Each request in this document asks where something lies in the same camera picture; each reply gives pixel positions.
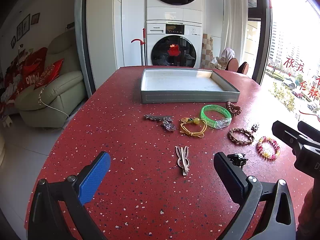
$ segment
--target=picture frame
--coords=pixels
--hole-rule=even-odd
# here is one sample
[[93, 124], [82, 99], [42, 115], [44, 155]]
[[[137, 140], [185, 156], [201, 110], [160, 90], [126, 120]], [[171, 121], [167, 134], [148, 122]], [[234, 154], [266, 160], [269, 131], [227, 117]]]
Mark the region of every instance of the picture frame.
[[16, 36], [13, 36], [12, 40], [11, 40], [11, 48], [14, 48], [14, 46], [16, 45]]
[[30, 14], [22, 21], [22, 33], [25, 35], [30, 30]]
[[30, 25], [37, 24], [39, 22], [40, 13], [36, 13], [31, 17]]
[[17, 26], [17, 41], [30, 30], [30, 14]]
[[20, 24], [17, 26], [17, 41], [20, 40], [22, 36], [22, 22], [20, 22]]

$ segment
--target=red speckled table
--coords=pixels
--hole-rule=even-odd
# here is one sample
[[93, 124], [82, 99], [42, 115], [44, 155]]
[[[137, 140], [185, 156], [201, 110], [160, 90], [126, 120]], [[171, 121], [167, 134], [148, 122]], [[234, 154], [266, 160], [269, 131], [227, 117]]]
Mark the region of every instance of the red speckled table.
[[[255, 150], [260, 137], [272, 136], [274, 121], [295, 123], [280, 102], [245, 75], [215, 70], [240, 90], [237, 105], [242, 107], [241, 115], [222, 130], [207, 129], [201, 139], [178, 130], [169, 133], [158, 123], [144, 120], [143, 115], [173, 115], [178, 127], [180, 118], [199, 116], [204, 103], [141, 104], [143, 69], [122, 67], [97, 90], [57, 140], [39, 179], [64, 180], [105, 150], [111, 156], [110, 171], [85, 207], [108, 239], [216, 239], [239, 206], [217, 176], [213, 155], [219, 151], [246, 153], [247, 175], [260, 181], [287, 181], [297, 221], [313, 179], [293, 167], [295, 157], [281, 141], [281, 155], [273, 162]], [[260, 127], [252, 145], [236, 146], [228, 140], [230, 128], [250, 130], [254, 123]], [[176, 145], [189, 146], [191, 165], [186, 177], [177, 166]], [[252, 234], [261, 211], [262, 204], [245, 237]], [[68, 217], [67, 221], [79, 238]]]

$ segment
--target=parked car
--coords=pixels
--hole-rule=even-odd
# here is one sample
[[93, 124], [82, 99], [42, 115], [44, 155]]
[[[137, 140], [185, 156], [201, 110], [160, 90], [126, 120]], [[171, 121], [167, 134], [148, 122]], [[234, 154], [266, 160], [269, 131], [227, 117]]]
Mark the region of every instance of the parked car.
[[292, 92], [292, 94], [294, 94], [296, 97], [302, 98], [302, 92], [301, 92], [300, 89], [295, 88], [295, 89], [293, 89], [291, 92]]
[[316, 113], [318, 111], [318, 106], [315, 102], [308, 103], [308, 108], [313, 112]]
[[286, 79], [286, 80], [290, 80], [291, 82], [293, 82], [293, 80], [292, 80], [291, 78], [286, 78], [286, 77], [285, 77], [285, 79]]
[[284, 80], [283, 82], [282, 82], [282, 84], [284, 84], [285, 86], [287, 86], [287, 87], [289, 87], [289, 89], [295, 89], [296, 88], [296, 84], [295, 83], [293, 83], [292, 81], [290, 81], [290, 80]]

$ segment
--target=dryer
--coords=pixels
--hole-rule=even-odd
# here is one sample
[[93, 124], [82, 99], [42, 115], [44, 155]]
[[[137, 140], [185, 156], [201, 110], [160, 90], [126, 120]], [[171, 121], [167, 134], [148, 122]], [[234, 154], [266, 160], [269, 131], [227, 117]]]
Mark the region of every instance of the dryer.
[[203, 0], [147, 0], [148, 20], [202, 23]]
[[148, 65], [200, 68], [202, 32], [196, 23], [147, 24]]

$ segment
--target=pink yellow bracelet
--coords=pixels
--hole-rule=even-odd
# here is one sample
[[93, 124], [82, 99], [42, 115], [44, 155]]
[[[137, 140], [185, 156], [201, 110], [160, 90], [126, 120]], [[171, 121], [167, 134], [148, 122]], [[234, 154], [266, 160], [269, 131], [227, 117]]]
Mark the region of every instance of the pink yellow bracelet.
[[[265, 152], [262, 147], [262, 143], [264, 143], [264, 142], [270, 142], [272, 144], [273, 148], [275, 149], [276, 153], [270, 154], [268, 152]], [[257, 150], [258, 150], [258, 153], [261, 154], [263, 157], [271, 159], [271, 160], [275, 160], [280, 155], [280, 146], [278, 145], [277, 141], [270, 138], [270, 137], [266, 137], [266, 136], [263, 136], [258, 141]]]

